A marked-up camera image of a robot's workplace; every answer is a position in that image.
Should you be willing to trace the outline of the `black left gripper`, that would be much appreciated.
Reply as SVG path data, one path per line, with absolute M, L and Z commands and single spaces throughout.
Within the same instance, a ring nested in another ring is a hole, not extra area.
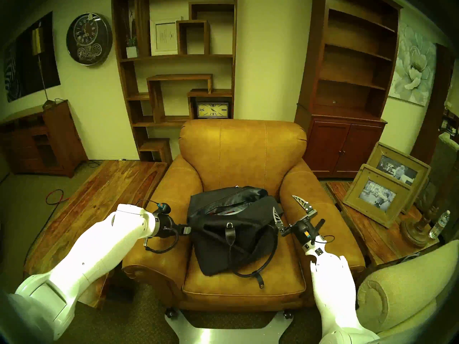
M 192 232 L 192 227 L 189 227 L 186 224 L 179 224 L 179 231 L 173 219 L 169 214 L 164 214 L 161 212 L 154 213 L 155 227 L 157 232 L 154 237 L 158 238 L 170 238 L 170 237 L 179 237 L 180 235 L 190 235 Z

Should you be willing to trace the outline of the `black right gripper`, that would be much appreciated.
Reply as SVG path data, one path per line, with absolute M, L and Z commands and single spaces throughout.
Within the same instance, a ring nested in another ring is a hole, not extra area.
M 283 221 L 275 207 L 273 207 L 273 219 L 275 226 L 280 231 L 281 236 L 285 237 L 289 234 L 295 235 L 300 244 L 315 244 L 316 238 L 320 237 L 319 230 L 325 223 L 325 219 L 320 219 L 316 226 L 313 226 L 311 219 L 316 215 L 316 210 L 312 205 L 303 198 L 292 195 L 293 199 L 305 210 L 306 215 L 296 223 L 284 226 Z

